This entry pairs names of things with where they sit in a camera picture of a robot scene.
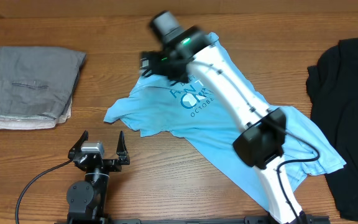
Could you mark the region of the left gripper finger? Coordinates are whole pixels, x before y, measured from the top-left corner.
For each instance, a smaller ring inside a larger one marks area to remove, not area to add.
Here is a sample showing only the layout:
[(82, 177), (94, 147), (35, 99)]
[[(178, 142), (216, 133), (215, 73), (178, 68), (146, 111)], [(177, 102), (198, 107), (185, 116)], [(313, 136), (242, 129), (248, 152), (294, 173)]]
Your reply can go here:
[(128, 154), (127, 147), (126, 147), (126, 144), (125, 144), (124, 132), (123, 131), (121, 131), (120, 134), (119, 134), (116, 154), (118, 155), (118, 158), (119, 158), (120, 161), (128, 161), (129, 160), (129, 154)]
[(81, 147), (82, 147), (83, 143), (88, 140), (88, 136), (89, 136), (88, 131), (84, 130), (84, 132), (81, 135), (81, 137), (79, 138), (79, 140), (77, 140), (77, 142), (74, 144), (74, 146), (68, 151), (69, 159), (74, 159), (75, 154), (77, 152), (81, 151)]

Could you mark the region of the light blue printed t-shirt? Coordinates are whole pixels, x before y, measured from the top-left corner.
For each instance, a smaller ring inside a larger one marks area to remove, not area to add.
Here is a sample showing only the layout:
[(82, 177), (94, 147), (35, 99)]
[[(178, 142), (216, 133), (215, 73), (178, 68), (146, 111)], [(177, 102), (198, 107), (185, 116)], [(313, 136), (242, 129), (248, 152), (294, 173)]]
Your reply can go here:
[[(346, 165), (323, 132), (292, 106), (281, 106), (287, 130), (302, 138), (286, 136), (285, 170), (295, 190), (307, 175), (330, 174)], [(127, 98), (117, 100), (107, 110), (104, 121), (120, 119), (142, 137), (168, 131), (185, 138), (207, 160), (230, 178), (261, 207), (268, 209), (267, 196), (253, 168), (246, 166), (232, 144), (240, 135), (234, 121), (205, 84), (193, 75), (189, 83), (170, 82), (161, 75), (140, 77)]]

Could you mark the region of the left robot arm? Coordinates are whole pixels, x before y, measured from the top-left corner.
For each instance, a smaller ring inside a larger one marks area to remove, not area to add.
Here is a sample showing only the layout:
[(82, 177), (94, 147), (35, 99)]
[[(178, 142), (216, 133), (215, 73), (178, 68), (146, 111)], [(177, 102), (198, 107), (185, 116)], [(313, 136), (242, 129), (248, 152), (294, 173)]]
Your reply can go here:
[(102, 142), (89, 142), (87, 131), (69, 150), (69, 160), (85, 172), (85, 179), (67, 190), (67, 223), (112, 223), (110, 215), (104, 211), (109, 174), (120, 172), (123, 165), (130, 164), (123, 132), (119, 134), (116, 154), (116, 159), (105, 159)]

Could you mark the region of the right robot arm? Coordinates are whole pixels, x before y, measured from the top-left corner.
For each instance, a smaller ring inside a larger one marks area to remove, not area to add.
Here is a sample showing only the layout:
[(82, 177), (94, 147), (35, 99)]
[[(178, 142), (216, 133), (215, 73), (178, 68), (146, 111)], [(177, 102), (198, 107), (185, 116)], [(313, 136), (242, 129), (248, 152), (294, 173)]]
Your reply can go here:
[(194, 75), (205, 83), (233, 118), (240, 135), (238, 157), (255, 170), (268, 199), (269, 223), (307, 223), (285, 172), (286, 116), (256, 97), (234, 73), (218, 47), (196, 26), (184, 29), (170, 11), (152, 18), (149, 27), (162, 49), (152, 51), (144, 77), (162, 75), (173, 84)]

